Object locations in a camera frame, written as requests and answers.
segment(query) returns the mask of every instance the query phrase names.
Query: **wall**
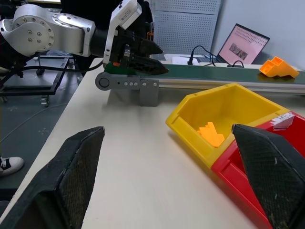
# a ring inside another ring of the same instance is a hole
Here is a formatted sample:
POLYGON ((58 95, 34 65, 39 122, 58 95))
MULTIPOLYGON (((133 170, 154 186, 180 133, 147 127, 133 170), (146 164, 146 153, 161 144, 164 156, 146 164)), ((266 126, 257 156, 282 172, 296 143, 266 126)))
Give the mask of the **wall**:
POLYGON ((213 52, 239 23, 270 37, 264 52, 305 69, 305 0, 223 0, 213 52))

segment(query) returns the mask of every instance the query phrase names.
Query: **orange 3d-printed object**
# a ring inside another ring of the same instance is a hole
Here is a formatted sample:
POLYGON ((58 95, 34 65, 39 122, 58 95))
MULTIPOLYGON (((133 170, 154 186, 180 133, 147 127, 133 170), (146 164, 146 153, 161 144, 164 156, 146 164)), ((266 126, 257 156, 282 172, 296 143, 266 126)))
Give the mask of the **orange 3d-printed object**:
POLYGON ((299 74, 298 71, 278 57, 274 57, 272 61, 268 60, 260 68, 260 71, 267 77, 283 77, 290 75, 291 77, 295 78, 299 74))
POLYGON ((198 133, 208 141, 212 146, 219 147, 224 142, 224 135, 216 132, 213 123, 208 123, 205 127, 200 127, 198 133))

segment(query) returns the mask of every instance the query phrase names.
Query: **robotic arm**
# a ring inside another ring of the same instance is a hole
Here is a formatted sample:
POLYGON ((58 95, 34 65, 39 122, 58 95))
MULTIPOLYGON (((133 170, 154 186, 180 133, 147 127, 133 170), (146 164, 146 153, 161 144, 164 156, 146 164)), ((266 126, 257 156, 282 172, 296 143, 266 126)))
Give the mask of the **robotic arm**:
POLYGON ((142 13, 137 0, 124 0, 113 11, 108 31, 93 21, 71 14, 52 13, 36 5, 19 7, 12 20, 0 21, 0 73, 20 69, 38 52, 61 50, 103 63, 132 68, 148 74, 168 72, 159 61, 148 58, 162 53, 154 42, 136 37, 126 29, 142 13))

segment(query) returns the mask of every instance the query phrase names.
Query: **yellow bin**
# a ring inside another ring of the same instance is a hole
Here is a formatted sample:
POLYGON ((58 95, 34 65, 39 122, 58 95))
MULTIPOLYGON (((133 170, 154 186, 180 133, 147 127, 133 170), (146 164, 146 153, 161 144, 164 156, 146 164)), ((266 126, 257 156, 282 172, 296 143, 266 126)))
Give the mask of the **yellow bin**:
POLYGON ((288 109, 231 83, 186 96, 166 120, 166 124, 211 168, 214 162, 234 141, 233 124, 258 126, 288 109), (200 127, 213 122, 217 133, 225 141, 215 148, 197 132, 200 127))

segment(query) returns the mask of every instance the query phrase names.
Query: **gray floor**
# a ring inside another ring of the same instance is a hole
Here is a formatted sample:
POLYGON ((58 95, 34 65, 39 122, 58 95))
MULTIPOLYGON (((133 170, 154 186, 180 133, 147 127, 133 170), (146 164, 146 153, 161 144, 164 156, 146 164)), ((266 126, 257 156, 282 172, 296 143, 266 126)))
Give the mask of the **gray floor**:
MULTIPOLYGON (((60 67, 61 63, 62 60, 41 60, 41 65, 47 66, 60 67)), ((28 65, 37 65, 37 62, 31 60, 28 65)), ((37 77, 36 71, 27 71, 24 78, 13 77, 7 85, 52 85, 56 74, 57 72, 46 71, 43 76, 37 77)), ((20 156, 25 161, 21 171, 0 177, 0 191, 19 187, 66 104, 76 91, 77 76, 79 74, 65 74, 56 95, 50 96, 49 108, 41 105, 40 96, 14 96, 8 97, 7 103, 0 102, 0 138, 2 140, 9 135, 0 143, 0 154, 2 157, 20 156)))

